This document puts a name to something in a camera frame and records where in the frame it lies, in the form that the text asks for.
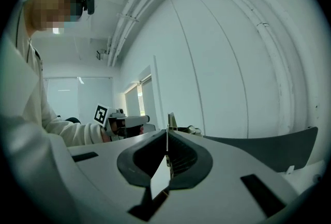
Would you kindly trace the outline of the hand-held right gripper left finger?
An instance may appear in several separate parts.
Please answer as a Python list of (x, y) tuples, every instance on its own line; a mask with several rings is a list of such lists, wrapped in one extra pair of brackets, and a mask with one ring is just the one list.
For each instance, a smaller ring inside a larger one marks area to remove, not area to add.
[(91, 208), (111, 212), (158, 212), (167, 186), (158, 187), (164, 165), (165, 130), (104, 144), (69, 149), (73, 161), (69, 190)]

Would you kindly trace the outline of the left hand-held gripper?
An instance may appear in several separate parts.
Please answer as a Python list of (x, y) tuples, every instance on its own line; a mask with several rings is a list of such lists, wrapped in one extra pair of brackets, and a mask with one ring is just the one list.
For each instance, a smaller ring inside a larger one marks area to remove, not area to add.
[[(125, 128), (125, 114), (123, 109), (113, 109), (102, 104), (97, 104), (94, 121), (99, 124), (111, 141), (123, 139), (119, 136), (119, 129)], [(142, 135), (144, 124), (149, 122), (148, 115), (129, 116), (126, 118), (126, 138)]]

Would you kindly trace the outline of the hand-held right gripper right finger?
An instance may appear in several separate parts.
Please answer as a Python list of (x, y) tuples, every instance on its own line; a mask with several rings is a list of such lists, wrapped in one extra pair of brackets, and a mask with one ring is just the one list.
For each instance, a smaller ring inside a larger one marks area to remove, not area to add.
[(206, 138), (179, 135), (207, 149), (213, 158), (208, 176), (192, 189), (171, 190), (154, 223), (260, 223), (266, 219), (242, 176), (256, 175), (285, 205), (297, 198), (278, 173), (245, 151)]

